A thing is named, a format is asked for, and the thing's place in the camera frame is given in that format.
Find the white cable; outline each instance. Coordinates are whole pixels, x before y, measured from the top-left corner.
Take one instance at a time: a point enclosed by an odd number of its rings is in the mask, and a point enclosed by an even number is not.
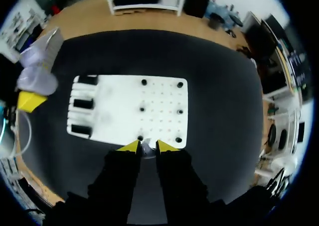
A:
[[[23,150],[20,151],[20,152],[18,152],[18,153],[16,153],[16,154],[14,154],[15,151],[16,151],[16,140],[14,141],[12,153],[11,153],[11,156],[10,156],[11,158],[12,158],[12,157],[17,157],[17,156],[22,155],[23,153],[25,153],[26,150],[28,150],[28,148],[29,148],[29,146],[30,146],[30,142],[31,142],[31,138],[32,138],[32,127],[31,127],[31,122],[30,122],[30,119],[29,119],[27,113],[26,113],[26,112],[23,112],[23,111],[17,111],[16,114],[18,114],[18,113],[21,113],[22,115],[24,115],[26,121],[28,122],[28,126],[29,126],[29,139],[28,139],[28,142],[26,143],[25,147],[23,148]]]

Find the white pegboard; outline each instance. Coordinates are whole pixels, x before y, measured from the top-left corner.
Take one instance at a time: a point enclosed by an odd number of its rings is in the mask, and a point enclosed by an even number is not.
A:
[[[67,132],[71,125],[92,127],[91,140],[126,145],[142,136],[150,138],[150,147],[162,140],[175,148],[184,148],[187,140],[187,81],[153,76],[99,75],[98,84],[77,83],[72,86]],[[73,106],[74,99],[94,99],[94,109]]]

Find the black slot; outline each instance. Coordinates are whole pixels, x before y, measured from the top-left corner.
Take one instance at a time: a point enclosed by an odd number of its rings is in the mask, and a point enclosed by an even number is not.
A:
[[[90,76],[79,76],[78,83],[84,83],[89,85],[98,85],[98,77],[90,77]]]
[[[89,135],[89,137],[91,137],[93,129],[89,126],[73,125],[72,124],[71,131],[74,133]]]
[[[81,99],[74,99],[73,106],[76,108],[93,109],[94,108],[94,101],[93,101],[93,99],[91,99],[90,101],[81,100]]]

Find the cable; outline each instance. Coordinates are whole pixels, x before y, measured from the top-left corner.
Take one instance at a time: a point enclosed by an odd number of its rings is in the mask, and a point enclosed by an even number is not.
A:
[[[3,135],[4,135],[4,129],[5,129],[5,119],[3,118],[3,125],[2,125],[2,131],[1,131],[1,135],[0,135],[0,144],[2,142],[2,138],[3,138]]]
[[[23,148],[23,150],[20,151],[20,152],[18,152],[18,153],[16,153],[16,154],[14,154],[15,151],[16,151],[16,139],[15,139],[14,145],[13,145],[12,154],[11,154],[11,156],[10,156],[11,158],[20,156],[20,155],[22,155],[23,153],[25,153],[26,150],[28,150],[28,148],[29,148],[29,146],[30,146],[30,142],[31,142],[31,138],[32,138],[32,127],[31,127],[30,119],[29,119],[29,117],[28,117],[28,115],[27,115],[26,112],[23,112],[23,111],[19,111],[19,112],[21,112],[21,114],[24,115],[24,117],[25,117],[25,119],[26,119],[26,121],[27,121],[27,123],[28,123],[28,126],[29,126],[29,139],[28,139],[28,142],[26,143],[25,147]]]
[[[26,210],[24,210],[24,212],[26,212],[26,213],[36,212],[36,213],[38,213],[38,214],[44,214],[44,212],[42,212],[42,211],[39,210],[39,209],[26,209]]]

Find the white shelf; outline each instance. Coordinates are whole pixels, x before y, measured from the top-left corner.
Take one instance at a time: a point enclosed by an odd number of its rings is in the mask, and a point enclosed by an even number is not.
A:
[[[119,5],[114,6],[114,10],[118,9],[125,9],[125,8],[161,8],[161,9],[170,9],[170,10],[178,10],[178,7],[176,6],[168,6],[168,5],[162,5],[160,3],[151,3],[151,4],[130,4],[130,5]]]
[[[172,5],[164,5],[161,3],[156,3],[156,4],[130,4],[130,5],[118,5],[114,6],[113,0],[107,0],[109,9],[112,15],[114,15],[116,10],[119,9],[128,9],[128,8],[160,8],[160,9],[169,9],[169,10],[174,10],[177,12],[177,16],[181,15],[181,11],[184,6],[185,0],[179,0],[178,6],[172,6]]]

